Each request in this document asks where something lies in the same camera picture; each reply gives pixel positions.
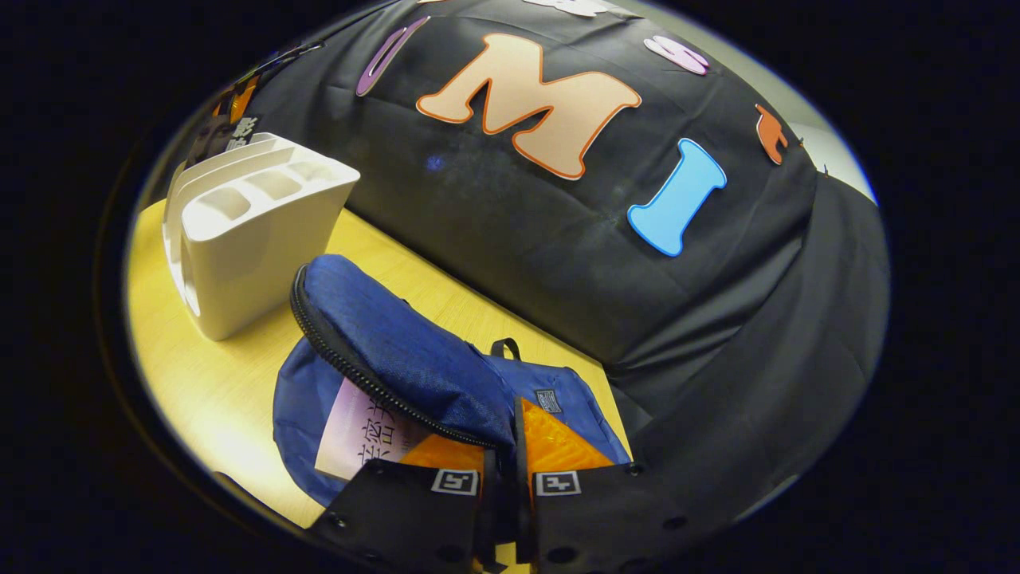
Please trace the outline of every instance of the white utensil holder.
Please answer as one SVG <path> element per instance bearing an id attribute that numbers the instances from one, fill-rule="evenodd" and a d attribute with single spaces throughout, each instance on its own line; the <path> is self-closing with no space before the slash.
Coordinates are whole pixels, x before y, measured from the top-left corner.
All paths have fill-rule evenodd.
<path id="1" fill-rule="evenodd" d="M 177 168 L 163 213 L 170 274 L 214 342 L 288 301 L 302 264 L 325 251 L 356 169 L 271 134 Z"/>

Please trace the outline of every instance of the black strap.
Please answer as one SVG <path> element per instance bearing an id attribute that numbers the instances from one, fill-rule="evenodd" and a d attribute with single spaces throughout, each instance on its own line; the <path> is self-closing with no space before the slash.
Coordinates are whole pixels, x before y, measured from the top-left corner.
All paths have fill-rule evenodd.
<path id="1" fill-rule="evenodd" d="M 512 355 L 514 359 L 520 361 L 520 350 L 517 349 L 517 342 L 511 340 L 510 337 L 507 337 L 505 340 L 500 340 L 494 343 L 493 349 L 492 351 L 489 352 L 489 355 L 495 355 L 496 357 L 504 357 L 503 355 L 504 346 L 508 350 L 510 350 L 510 355 Z"/>

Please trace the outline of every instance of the yellow tabletop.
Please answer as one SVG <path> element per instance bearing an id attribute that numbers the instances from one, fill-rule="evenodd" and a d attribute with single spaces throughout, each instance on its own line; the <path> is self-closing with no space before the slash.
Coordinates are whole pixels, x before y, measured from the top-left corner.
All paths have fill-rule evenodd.
<path id="1" fill-rule="evenodd" d="M 290 307 L 282 304 L 225 341 L 203 337 L 170 276 L 162 216 L 162 201 L 142 211 L 128 266 L 130 326 L 149 393 L 167 427 L 197 461 L 230 475 L 269 508 L 308 527 L 323 509 L 291 480 L 272 440 L 276 372 L 301 338 Z M 592 387 L 629 454 L 598 362 L 476 294 L 347 209 L 326 252 L 351 259 L 418 313 L 479 350 L 513 337 L 524 360 L 570 367 Z M 512 556 L 512 544 L 498 549 L 504 564 L 513 564 Z M 511 567 L 508 573 L 515 571 Z"/>

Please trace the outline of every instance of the dark background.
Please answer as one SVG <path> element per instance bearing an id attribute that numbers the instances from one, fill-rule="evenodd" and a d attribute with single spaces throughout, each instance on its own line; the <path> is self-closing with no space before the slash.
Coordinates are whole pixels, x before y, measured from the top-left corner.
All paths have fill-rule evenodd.
<path id="1" fill-rule="evenodd" d="M 163 461 L 181 453 L 158 432 L 146 438 L 121 408 L 152 415 L 129 384 L 115 273 L 125 197 L 177 123 L 345 7 L 139 4 L 10 3 L 3 18 L 15 44 L 6 114 L 15 122 L 6 154 L 14 571 L 325 570 L 316 555 L 213 511 L 182 480 L 211 491 L 208 478 L 171 472 Z M 1016 150 L 997 141 L 1016 129 L 1010 14 L 871 0 L 678 8 L 786 77 L 856 147 L 887 224 L 894 308 L 871 390 L 830 452 L 677 568 L 1016 571 L 1006 431 L 1017 377 L 1005 368 L 1015 348 L 1006 222 L 1016 180 L 1006 175 Z M 118 177 L 120 199 L 104 211 Z M 122 384 L 109 382 L 104 349 Z M 258 529 L 228 500 L 213 503 Z"/>

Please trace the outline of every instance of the black fabric cover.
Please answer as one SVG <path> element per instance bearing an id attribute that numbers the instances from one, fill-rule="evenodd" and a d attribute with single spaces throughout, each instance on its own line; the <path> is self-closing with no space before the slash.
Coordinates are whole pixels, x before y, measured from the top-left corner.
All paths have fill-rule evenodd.
<path id="1" fill-rule="evenodd" d="M 365 97 L 355 86 L 386 38 L 424 16 Z M 335 29 L 263 85 L 260 131 L 362 174 L 347 207 L 493 301 L 601 361 L 638 464 L 707 533 L 802 472 L 831 443 L 876 365 L 889 299 L 877 207 L 820 174 L 797 135 L 774 164 L 754 89 L 698 46 L 624 10 L 595 18 L 521 0 L 388 3 Z M 475 115 L 415 108 L 502 32 L 543 46 L 544 80 L 603 71 L 642 97 L 610 120 L 567 180 Z M 704 76 L 648 50 L 676 39 Z M 722 166 L 666 256 L 629 225 L 691 138 Z"/>

